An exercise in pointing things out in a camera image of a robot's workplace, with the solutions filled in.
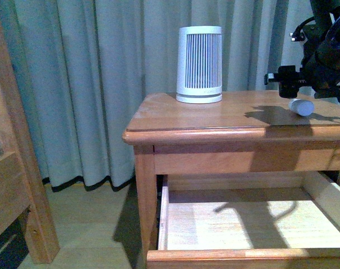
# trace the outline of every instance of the white plastic cap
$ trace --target white plastic cap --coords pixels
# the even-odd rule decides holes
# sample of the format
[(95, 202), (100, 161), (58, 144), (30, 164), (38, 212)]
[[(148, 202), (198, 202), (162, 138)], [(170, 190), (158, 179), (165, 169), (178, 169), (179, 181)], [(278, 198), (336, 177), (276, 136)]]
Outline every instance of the white plastic cap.
[(288, 108), (300, 116), (307, 117), (315, 110), (315, 105), (311, 101), (302, 99), (292, 99), (288, 103)]

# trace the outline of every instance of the table leg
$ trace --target table leg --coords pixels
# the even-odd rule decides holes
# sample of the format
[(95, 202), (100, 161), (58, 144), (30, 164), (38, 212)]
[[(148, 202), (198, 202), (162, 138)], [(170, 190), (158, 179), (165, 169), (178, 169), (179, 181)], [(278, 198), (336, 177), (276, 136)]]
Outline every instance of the table leg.
[(148, 250), (156, 248), (157, 177), (153, 146), (135, 146), (135, 173), (139, 203), (141, 241), (146, 261)]
[(59, 243), (43, 186), (31, 186), (28, 195), (30, 206), (22, 224), (29, 254), (36, 264), (51, 263), (59, 251)]

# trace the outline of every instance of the open drawer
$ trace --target open drawer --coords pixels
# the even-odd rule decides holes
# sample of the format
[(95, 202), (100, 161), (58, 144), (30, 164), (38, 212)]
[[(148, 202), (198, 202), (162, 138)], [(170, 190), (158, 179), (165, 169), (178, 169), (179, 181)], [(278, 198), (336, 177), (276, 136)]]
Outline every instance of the open drawer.
[(154, 268), (340, 268), (340, 187), (317, 172), (169, 175)]

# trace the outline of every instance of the wooden furniture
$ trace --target wooden furniture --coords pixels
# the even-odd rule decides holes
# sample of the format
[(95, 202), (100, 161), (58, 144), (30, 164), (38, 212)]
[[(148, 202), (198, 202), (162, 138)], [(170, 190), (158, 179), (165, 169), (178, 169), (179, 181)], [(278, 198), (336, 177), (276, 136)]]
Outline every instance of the wooden furniture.
[(276, 91), (144, 100), (123, 139), (148, 268), (340, 268), (340, 187), (317, 172), (340, 170), (340, 106), (312, 101), (304, 118)]
[(59, 245), (0, 23), (0, 234), (18, 217), (34, 263)]

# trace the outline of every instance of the wooden bed frame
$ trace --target wooden bed frame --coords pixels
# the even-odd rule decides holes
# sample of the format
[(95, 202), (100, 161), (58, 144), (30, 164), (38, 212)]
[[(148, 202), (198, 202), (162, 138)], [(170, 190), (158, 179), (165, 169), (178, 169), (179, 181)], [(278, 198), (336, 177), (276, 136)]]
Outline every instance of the wooden bed frame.
[(34, 263), (59, 251), (0, 22), (0, 234), (17, 218)]

